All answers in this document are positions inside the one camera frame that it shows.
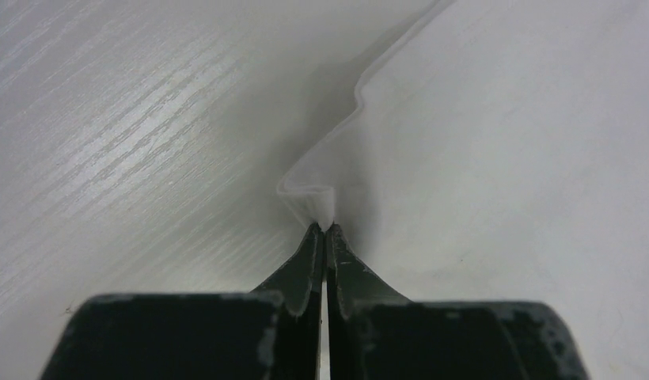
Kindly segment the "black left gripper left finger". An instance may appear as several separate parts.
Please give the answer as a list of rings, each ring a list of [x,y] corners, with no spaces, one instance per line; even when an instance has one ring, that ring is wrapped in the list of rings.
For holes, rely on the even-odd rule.
[[[316,379],[324,235],[248,292],[100,294],[67,323],[44,379]]]

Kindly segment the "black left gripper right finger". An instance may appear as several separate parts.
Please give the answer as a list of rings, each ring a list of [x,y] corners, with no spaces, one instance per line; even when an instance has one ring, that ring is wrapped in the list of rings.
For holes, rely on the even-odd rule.
[[[417,302],[326,232],[334,379],[586,379],[560,316],[540,302]]]

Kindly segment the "white t shirt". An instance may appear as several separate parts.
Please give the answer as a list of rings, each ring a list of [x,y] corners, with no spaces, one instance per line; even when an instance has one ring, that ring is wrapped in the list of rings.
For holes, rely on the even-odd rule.
[[[531,299],[649,379],[649,1],[442,1],[279,182],[418,299]]]

